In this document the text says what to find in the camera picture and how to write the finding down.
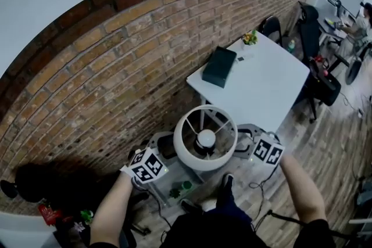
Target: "chair seat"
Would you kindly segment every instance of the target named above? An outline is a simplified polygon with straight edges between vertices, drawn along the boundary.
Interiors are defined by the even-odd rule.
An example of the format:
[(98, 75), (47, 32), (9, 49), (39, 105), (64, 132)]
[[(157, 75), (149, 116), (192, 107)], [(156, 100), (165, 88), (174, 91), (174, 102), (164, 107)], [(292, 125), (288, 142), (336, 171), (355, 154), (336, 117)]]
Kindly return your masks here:
[(331, 106), (341, 91), (341, 84), (331, 74), (328, 74), (327, 79), (335, 87), (335, 90), (330, 90), (324, 83), (312, 78), (312, 91), (316, 99), (319, 99), (327, 106)]

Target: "chair armrest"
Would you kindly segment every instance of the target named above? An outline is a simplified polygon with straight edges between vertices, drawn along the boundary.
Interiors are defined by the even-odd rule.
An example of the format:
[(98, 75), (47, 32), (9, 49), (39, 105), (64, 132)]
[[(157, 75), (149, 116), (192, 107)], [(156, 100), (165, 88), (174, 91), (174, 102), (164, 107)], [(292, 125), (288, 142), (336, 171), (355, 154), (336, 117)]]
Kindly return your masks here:
[(343, 58), (342, 56), (340, 56), (339, 54), (335, 54), (335, 57), (340, 60), (344, 65), (346, 65), (347, 67), (349, 67), (349, 63), (346, 61), (345, 58)]
[(336, 87), (324, 76), (323, 73), (318, 73), (317, 79), (324, 83), (330, 90), (335, 91)]

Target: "white lampshade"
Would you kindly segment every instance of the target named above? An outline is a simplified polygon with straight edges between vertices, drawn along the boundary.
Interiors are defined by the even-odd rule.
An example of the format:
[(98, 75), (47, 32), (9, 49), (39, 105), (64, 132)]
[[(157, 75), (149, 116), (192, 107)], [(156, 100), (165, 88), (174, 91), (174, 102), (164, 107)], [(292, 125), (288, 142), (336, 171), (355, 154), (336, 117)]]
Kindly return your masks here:
[[(232, 143), (232, 146), (229, 148), (229, 150), (226, 152), (225, 155), (216, 158), (216, 159), (200, 159), (196, 156), (194, 156), (190, 151), (186, 148), (182, 136), (182, 130), (185, 122), (187, 121), (187, 117), (197, 111), (197, 110), (214, 110), (218, 113), (221, 113), (231, 124), (233, 134), (234, 134), (234, 141)], [(207, 131), (204, 133), (206, 137), (206, 141), (209, 142), (211, 140), (210, 131)], [(202, 105), (198, 106), (191, 111), (189, 111), (186, 115), (184, 115), (179, 122), (176, 125), (176, 129), (174, 130), (173, 134), (173, 145), (176, 150), (178, 158), (186, 164), (188, 167), (193, 168), (194, 170), (198, 171), (212, 171), (215, 170), (221, 166), (223, 166), (228, 160), (231, 158), (231, 156), (234, 153), (235, 147), (237, 145), (238, 140), (238, 128), (233, 119), (228, 115), (224, 110), (219, 109), (216, 106), (212, 105)]]

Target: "chair backrest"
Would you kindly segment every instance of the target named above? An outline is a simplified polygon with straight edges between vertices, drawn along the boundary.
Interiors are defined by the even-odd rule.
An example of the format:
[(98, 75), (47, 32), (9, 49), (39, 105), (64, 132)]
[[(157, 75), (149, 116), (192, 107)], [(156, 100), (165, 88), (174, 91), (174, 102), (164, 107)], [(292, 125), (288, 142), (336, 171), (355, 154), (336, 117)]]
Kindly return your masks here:
[(310, 5), (304, 5), (302, 9), (302, 21), (300, 22), (300, 36), (303, 50), (303, 63), (309, 66), (310, 58), (318, 55), (319, 47), (319, 25), (318, 11)]
[(280, 30), (280, 22), (279, 19), (275, 16), (270, 16), (267, 19), (263, 20), (259, 26), (258, 31), (262, 33), (264, 36), (269, 37), (270, 34), (279, 32), (279, 39), (275, 42), (283, 46), (283, 40), (281, 36)]

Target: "white table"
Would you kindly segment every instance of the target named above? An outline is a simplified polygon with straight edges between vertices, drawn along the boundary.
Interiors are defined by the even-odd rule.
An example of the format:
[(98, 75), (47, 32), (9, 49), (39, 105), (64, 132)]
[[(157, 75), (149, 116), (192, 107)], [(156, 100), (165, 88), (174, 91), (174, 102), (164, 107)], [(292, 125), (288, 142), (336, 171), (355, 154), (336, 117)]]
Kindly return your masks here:
[[(224, 88), (202, 80), (202, 66), (187, 78), (187, 83), (206, 100), (225, 110), (237, 125), (255, 124), (276, 132), (305, 83), (309, 69), (264, 35), (256, 45), (241, 40), (228, 47), (243, 61), (234, 62)], [(204, 114), (201, 114), (201, 129)]]

